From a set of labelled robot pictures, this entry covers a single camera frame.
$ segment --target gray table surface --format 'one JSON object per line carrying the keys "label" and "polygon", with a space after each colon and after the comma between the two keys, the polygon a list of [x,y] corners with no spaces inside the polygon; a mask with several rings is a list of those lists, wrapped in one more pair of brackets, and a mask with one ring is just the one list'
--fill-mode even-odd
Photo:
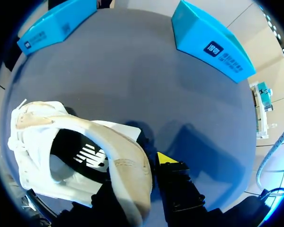
{"label": "gray table surface", "polygon": [[[206,207],[225,208],[246,189],[256,147],[247,81],[235,84],[175,48],[171,20],[140,10],[104,9],[63,43],[21,56],[12,72],[1,122],[7,148],[10,113],[25,98],[60,101],[89,120],[142,128],[157,151],[183,160]],[[156,188],[147,226],[164,226]],[[47,199],[54,210],[69,202]]]}

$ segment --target white cable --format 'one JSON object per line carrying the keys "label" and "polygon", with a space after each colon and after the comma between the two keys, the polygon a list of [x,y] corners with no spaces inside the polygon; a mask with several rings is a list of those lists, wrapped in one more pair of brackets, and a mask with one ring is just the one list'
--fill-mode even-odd
{"label": "white cable", "polygon": [[[257,170],[256,182],[257,182],[258,187],[261,190],[264,190],[264,188],[263,188],[263,186],[261,185],[261,182],[260,182],[260,176],[261,176],[262,170],[263,170],[264,166],[266,165],[266,163],[268,162],[268,160],[270,159],[270,157],[272,156],[272,154],[275,153],[275,151],[280,147],[280,145],[283,142],[284,142],[284,132],[279,137],[277,142],[273,145],[273,147],[269,150],[269,152],[267,153],[267,155],[265,156],[265,158],[261,162],[259,169]],[[271,193],[270,194],[270,196],[282,196],[282,195],[284,195],[284,192],[282,192],[282,193]]]}

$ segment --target new balance logo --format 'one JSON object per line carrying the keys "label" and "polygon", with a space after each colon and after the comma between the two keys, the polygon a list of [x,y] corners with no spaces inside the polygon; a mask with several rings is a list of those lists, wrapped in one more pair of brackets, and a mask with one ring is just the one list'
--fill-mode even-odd
{"label": "new balance logo", "polygon": [[100,172],[106,172],[108,168],[108,160],[104,151],[102,149],[95,151],[95,147],[89,144],[85,144],[85,147],[73,159],[80,163],[86,160],[86,166]]}

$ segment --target new balance shoe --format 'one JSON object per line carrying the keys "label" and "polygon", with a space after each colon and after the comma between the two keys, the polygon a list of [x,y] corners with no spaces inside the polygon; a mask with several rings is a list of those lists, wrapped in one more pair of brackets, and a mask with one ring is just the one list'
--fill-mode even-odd
{"label": "new balance shoe", "polygon": [[[22,187],[90,206],[91,195],[98,192],[109,166],[118,202],[129,223],[140,226],[151,207],[152,177],[149,161],[134,141],[137,135],[126,135],[129,126],[113,129],[111,122],[72,116],[59,102],[23,104],[11,114],[8,142]],[[68,137],[60,147],[63,135]],[[79,150],[65,146],[76,140],[75,135],[87,139]]]}

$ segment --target blue foam block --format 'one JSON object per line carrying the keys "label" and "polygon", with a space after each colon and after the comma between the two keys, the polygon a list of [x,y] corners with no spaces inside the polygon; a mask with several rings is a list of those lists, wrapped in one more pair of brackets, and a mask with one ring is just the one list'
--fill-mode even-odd
{"label": "blue foam block", "polygon": [[205,11],[181,0],[171,22],[178,50],[205,61],[236,83],[256,73],[235,35]]}
{"label": "blue foam block", "polygon": [[97,11],[95,0],[68,0],[45,13],[17,42],[25,55],[62,42]]}

